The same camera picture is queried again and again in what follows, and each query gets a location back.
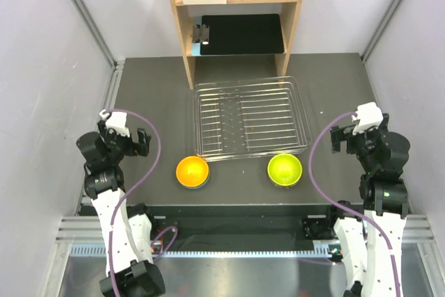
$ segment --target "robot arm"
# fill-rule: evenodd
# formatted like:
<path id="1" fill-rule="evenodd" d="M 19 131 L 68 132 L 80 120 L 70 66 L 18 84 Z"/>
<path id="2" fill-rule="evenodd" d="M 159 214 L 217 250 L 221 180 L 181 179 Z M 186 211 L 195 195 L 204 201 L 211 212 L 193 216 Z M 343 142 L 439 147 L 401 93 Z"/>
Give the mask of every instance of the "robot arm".
<path id="1" fill-rule="evenodd" d="M 388 131 L 389 116 L 382 114 L 373 102 L 359 106 L 353 121 L 358 124 L 331 129 L 332 151 L 340 152 L 341 142 L 346 141 L 347 153 L 355 154 L 362 164 L 366 174 L 362 175 L 359 189 L 364 200 L 364 214 L 389 237 L 401 282 L 401 247 L 408 197 L 400 176 L 408 160 L 410 142 L 402 135 Z M 366 245 L 362 221 L 345 214 L 333 221 L 348 279 L 349 290 L 344 296 L 395 296 L 391 257 L 379 231 L 368 225 Z"/>
<path id="2" fill-rule="evenodd" d="M 126 127 L 126 113 L 102 111 L 100 116 L 99 133 L 87 133 L 76 144 L 86 160 L 84 189 L 99 217 L 108 254 L 111 216 L 125 194 L 119 162 L 125 156 L 147 156 L 150 137 L 144 129 L 138 129 L 138 142 L 134 143 Z M 113 271 L 121 296 L 157 297 L 165 293 L 165 285 L 161 272 L 153 264 L 152 222 L 145 206 L 140 208 L 129 215 L 124 201 L 118 209 L 113 225 Z M 108 257 L 106 275 L 100 282 L 101 291 L 106 297 L 114 297 Z"/>

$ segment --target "yellow-green bowl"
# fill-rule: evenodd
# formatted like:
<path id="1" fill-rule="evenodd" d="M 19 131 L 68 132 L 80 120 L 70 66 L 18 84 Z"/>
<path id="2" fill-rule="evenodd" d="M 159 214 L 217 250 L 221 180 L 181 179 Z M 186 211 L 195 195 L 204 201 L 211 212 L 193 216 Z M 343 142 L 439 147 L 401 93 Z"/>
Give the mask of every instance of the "yellow-green bowl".
<path id="1" fill-rule="evenodd" d="M 176 178 L 186 188 L 199 188 L 209 178 L 209 165 L 198 156 L 188 156 L 178 163 Z"/>
<path id="2" fill-rule="evenodd" d="M 267 175 L 275 185 L 288 188 L 301 178 L 303 167 L 296 156 L 281 153 L 274 156 L 267 165 Z"/>

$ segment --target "cable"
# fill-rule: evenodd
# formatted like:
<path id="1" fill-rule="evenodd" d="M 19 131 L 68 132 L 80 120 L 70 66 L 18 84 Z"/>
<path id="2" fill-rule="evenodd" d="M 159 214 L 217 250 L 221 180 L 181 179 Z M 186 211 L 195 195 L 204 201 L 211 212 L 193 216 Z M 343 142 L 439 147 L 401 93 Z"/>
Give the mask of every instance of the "cable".
<path id="1" fill-rule="evenodd" d="M 138 182 L 136 182 L 124 194 L 124 196 L 122 196 L 122 198 L 116 204 L 116 208 L 114 208 L 113 215 L 111 215 L 111 222 L 110 222 L 111 229 L 110 229 L 110 234 L 108 237 L 108 260 L 109 260 L 109 264 L 110 264 L 110 278 L 111 278 L 111 285 L 113 286 L 113 292 L 115 294 L 115 297 L 120 297 L 118 284 L 116 282 L 116 276 L 115 276 L 115 272 L 114 272 L 114 266 L 113 266 L 113 225 L 114 225 L 114 220 L 116 219 L 116 215 L 118 214 L 118 210 L 119 210 L 120 206 L 122 205 L 122 203 L 129 197 L 129 195 L 131 193 L 133 193 L 136 190 L 136 188 L 138 188 L 145 181 L 145 179 L 148 178 L 148 176 L 150 174 L 152 174 L 154 168 L 158 164 L 159 157 L 161 156 L 161 137 L 159 136 L 159 133 L 156 130 L 156 128 L 154 127 L 154 125 L 149 120 L 144 118 L 143 116 L 141 116 L 137 113 L 134 113 L 133 111 L 126 111 L 125 109 L 110 109 L 110 110 L 106 111 L 106 113 L 113 113 L 113 112 L 127 113 L 129 115 L 134 116 L 135 118 L 138 118 L 139 120 L 144 121 L 145 123 L 147 123 L 150 126 L 150 128 L 152 128 L 154 135 L 156 136 L 156 139 L 158 142 L 158 152 L 156 153 L 156 158 L 154 160 L 152 167 L 150 167 L 150 169 L 145 173 L 145 175 Z"/>
<path id="2" fill-rule="evenodd" d="M 361 218 L 362 220 L 365 220 L 366 222 L 368 222 L 369 224 L 371 224 L 372 226 L 374 226 L 382 235 L 383 239 L 385 239 L 387 246 L 388 246 L 388 250 L 391 253 L 392 251 L 392 245 L 391 245 L 391 241 L 389 240 L 387 234 L 385 233 L 385 231 L 383 231 L 383 229 L 372 219 L 366 217 L 365 215 L 352 210 L 351 208 L 345 207 L 344 205 L 335 202 L 332 198 L 330 198 L 329 196 L 327 196 L 318 186 L 318 184 L 315 181 L 314 178 L 314 174 L 312 172 L 312 160 L 314 159 L 314 153 L 315 153 L 315 149 L 317 148 L 318 144 L 320 143 L 322 137 L 330 130 L 330 128 L 332 128 L 333 126 L 335 126 L 336 123 L 338 123 L 339 121 L 343 120 L 344 118 L 349 118 L 350 116 L 357 116 L 356 113 L 346 113 L 343 115 L 340 115 L 338 118 L 335 118 L 330 124 L 328 124 L 326 126 L 326 128 L 324 128 L 322 130 L 322 132 L 318 135 L 317 139 L 314 142 L 314 145 L 312 145 L 311 148 L 311 153 L 309 154 L 309 177 L 312 181 L 312 184 L 314 185 L 315 189 L 320 193 L 321 196 L 323 196 L 329 203 L 333 204 L 334 206 L 336 206 L 337 208 L 340 208 L 352 215 L 355 215 L 356 217 Z M 394 283 L 396 285 L 396 296 L 397 297 L 401 297 L 401 284 L 398 280 L 398 272 L 397 272 L 397 265 L 396 265 L 396 257 L 395 255 L 391 254 L 391 265 L 392 265 L 392 271 L 394 274 Z"/>
<path id="3" fill-rule="evenodd" d="M 157 257 L 154 258 L 153 262 L 159 261 L 160 258 L 162 258 L 162 256 L 165 254 L 165 252 L 167 252 L 168 249 L 169 249 L 169 248 L 172 246 L 172 244 L 175 242 L 175 239 L 176 239 L 176 237 L 177 237 L 177 235 L 178 235 L 178 229 L 177 229 L 176 226 L 169 226 L 169 227 L 166 227 L 164 230 L 160 231 L 159 234 L 156 236 L 156 238 L 153 239 L 153 241 L 152 241 L 152 247 L 153 247 L 154 243 L 155 243 L 156 241 L 158 241 L 158 240 L 159 240 L 159 239 L 160 239 L 160 238 L 161 238 L 167 231 L 169 231 L 169 230 L 172 230 L 172 232 L 174 233 L 174 234 L 173 234 L 173 237 L 172 237 L 172 240 L 170 240 L 170 242 L 168 243 L 168 245 L 167 245 L 166 247 L 164 247 L 164 249 L 162 249 L 162 251 L 158 254 Z"/>

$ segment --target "table surface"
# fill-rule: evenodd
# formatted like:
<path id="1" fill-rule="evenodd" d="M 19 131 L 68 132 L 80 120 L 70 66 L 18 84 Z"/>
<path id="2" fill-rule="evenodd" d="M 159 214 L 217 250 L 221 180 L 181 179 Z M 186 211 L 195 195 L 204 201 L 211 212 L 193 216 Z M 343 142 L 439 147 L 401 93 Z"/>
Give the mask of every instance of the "table surface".
<path id="1" fill-rule="evenodd" d="M 188 190 L 175 177 L 185 156 L 195 153 L 193 91 L 188 88 L 181 57 L 131 58 L 124 66 L 115 107 L 135 111 L 153 122 L 161 135 L 161 158 L 147 181 L 129 197 L 131 204 L 325 204 L 307 173 L 309 149 L 298 155 L 303 176 L 296 186 L 273 186 L 266 174 L 267 157 L 209 163 L 210 178 L 202 187 Z M 292 55 L 287 74 L 296 78 L 313 140 L 328 122 L 374 100 L 366 70 L 358 54 Z M 275 75 L 273 56 L 201 57 L 197 59 L 195 83 L 255 79 Z M 129 117 L 128 126 L 152 131 Z M 153 164 L 158 150 L 153 138 L 147 158 L 125 158 L 121 167 L 128 189 Z M 314 174 L 321 188 L 335 200 L 361 202 L 358 160 L 345 152 L 331 153 L 324 138 L 314 158 Z"/>
<path id="2" fill-rule="evenodd" d="M 162 273 L 165 297 L 256 296 L 342 297 L 346 272 L 325 259 L 286 258 L 165 258 L 156 264 Z M 70 257 L 59 297 L 100 297 L 105 277 L 104 257 Z M 433 297 L 415 244 L 403 246 L 402 286 L 405 297 Z"/>

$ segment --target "metal frame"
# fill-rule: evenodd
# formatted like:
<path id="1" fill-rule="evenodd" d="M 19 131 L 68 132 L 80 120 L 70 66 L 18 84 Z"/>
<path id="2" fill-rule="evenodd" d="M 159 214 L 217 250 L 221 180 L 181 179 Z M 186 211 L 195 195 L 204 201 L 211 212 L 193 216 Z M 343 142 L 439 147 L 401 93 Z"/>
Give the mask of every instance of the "metal frame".
<path id="1" fill-rule="evenodd" d="M 79 11 L 80 16 L 82 17 L 82 20 L 85 22 L 85 25 L 87 26 L 88 30 L 91 32 L 91 35 L 95 39 L 97 45 L 101 49 L 102 53 L 104 54 L 106 60 L 110 63 L 111 67 L 114 69 L 116 66 L 116 60 L 114 59 L 110 49 L 108 48 L 108 45 L 106 45 L 104 38 L 102 37 L 99 29 L 97 28 L 97 25 L 95 21 L 93 20 L 90 12 L 86 8 L 85 3 L 83 0 L 72 0 L 74 6 Z"/>
<path id="2" fill-rule="evenodd" d="M 369 41 L 368 45 L 366 46 L 362 60 L 363 62 L 367 62 L 370 55 L 372 54 L 375 46 L 377 45 L 378 41 L 382 37 L 382 34 L 385 32 L 386 28 L 388 27 L 388 24 L 390 23 L 391 19 L 393 18 L 394 14 L 398 10 L 402 0 L 392 0 L 391 4 L 389 5 L 385 15 L 383 16 L 382 20 L 380 21 L 377 29 L 375 30 L 375 33 L 373 34 L 373 37 Z"/>
<path id="3" fill-rule="evenodd" d="M 403 243 L 417 243 L 422 262 L 434 296 L 445 297 L 445 265 L 435 243 L 430 224 L 425 215 L 409 215 L 403 234 Z M 338 244 L 338 240 L 314 242 L 314 251 L 292 252 L 168 252 L 177 257 L 327 257 L 323 248 Z M 69 256 L 103 257 L 104 242 L 99 220 L 94 216 L 64 217 L 53 249 L 47 279 L 39 296 L 57 297 L 63 281 Z"/>
<path id="4" fill-rule="evenodd" d="M 434 243 L 434 235 L 425 215 L 409 215 L 403 232 L 403 243 Z M 62 218 L 56 243 L 98 243 L 103 244 L 102 230 L 96 216 L 68 216 Z M 338 240 L 322 241 L 337 244 Z"/>
<path id="5" fill-rule="evenodd" d="M 423 267 L 435 297 L 445 297 L 445 266 L 436 243 L 418 245 Z"/>
<path id="6" fill-rule="evenodd" d="M 120 79 L 122 78 L 122 72 L 124 71 L 124 65 L 125 61 L 118 61 L 116 63 L 104 96 L 104 102 L 102 104 L 104 109 L 114 108 L 114 103 L 116 102 L 116 97 L 118 96 Z"/>

